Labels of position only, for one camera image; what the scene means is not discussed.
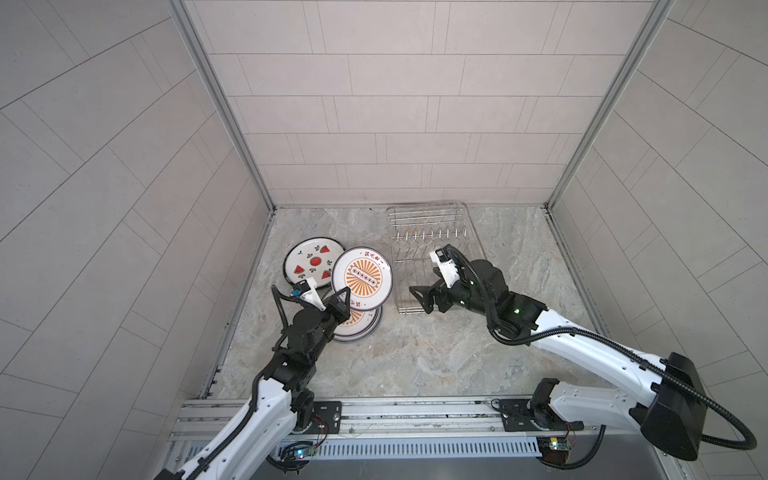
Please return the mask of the white plate orange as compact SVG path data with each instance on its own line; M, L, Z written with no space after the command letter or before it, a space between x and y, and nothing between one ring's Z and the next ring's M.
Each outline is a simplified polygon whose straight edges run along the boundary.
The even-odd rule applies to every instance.
M335 291L349 289L350 306L358 311L381 307L393 291L393 269L385 256L370 247L354 247L336 260L331 273Z

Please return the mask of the white blue-rim watermelon plate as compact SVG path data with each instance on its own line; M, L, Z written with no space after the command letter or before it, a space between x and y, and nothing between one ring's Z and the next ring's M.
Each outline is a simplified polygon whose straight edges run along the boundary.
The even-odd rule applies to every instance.
M332 238L304 240L286 255L283 262L284 277L291 285L312 278L319 288L328 287L334 265L344 251L344 246Z

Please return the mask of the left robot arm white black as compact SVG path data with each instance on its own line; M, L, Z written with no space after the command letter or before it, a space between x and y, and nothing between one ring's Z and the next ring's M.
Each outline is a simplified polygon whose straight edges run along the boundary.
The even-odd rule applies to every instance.
M273 356L255 376L248 401L202 450L158 479L249 479L291 432L310 423L314 393L308 384L336 328L351 314L347 287L323 300L314 287L272 295L282 323Z

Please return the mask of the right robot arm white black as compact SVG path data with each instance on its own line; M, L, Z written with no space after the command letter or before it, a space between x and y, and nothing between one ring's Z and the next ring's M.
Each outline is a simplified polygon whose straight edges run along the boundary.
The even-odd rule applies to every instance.
M577 429L587 423L611 426L638 432L678 459L697 459L707 407L672 383L700 387L690 360L612 344L544 303L509 290L502 272L487 260L464 264L443 255L433 260L437 281L409 289L426 313L463 307L485 316L498 342L533 345L609 382L607 388L596 388L541 380L527 404L525 415L532 424L542 430Z

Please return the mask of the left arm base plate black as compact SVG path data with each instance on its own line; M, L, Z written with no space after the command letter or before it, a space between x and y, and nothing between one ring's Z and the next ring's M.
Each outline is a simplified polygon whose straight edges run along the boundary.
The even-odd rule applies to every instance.
M306 435L338 434L342 407L341 401L315 401L308 416L309 423L295 432Z

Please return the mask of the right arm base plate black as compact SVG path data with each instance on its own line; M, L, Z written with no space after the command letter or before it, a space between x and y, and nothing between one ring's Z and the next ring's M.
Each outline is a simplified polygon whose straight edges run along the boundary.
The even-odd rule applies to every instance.
M528 398L493 399L491 407L500 415L505 432L582 431L584 423L566 422L544 405L532 405Z

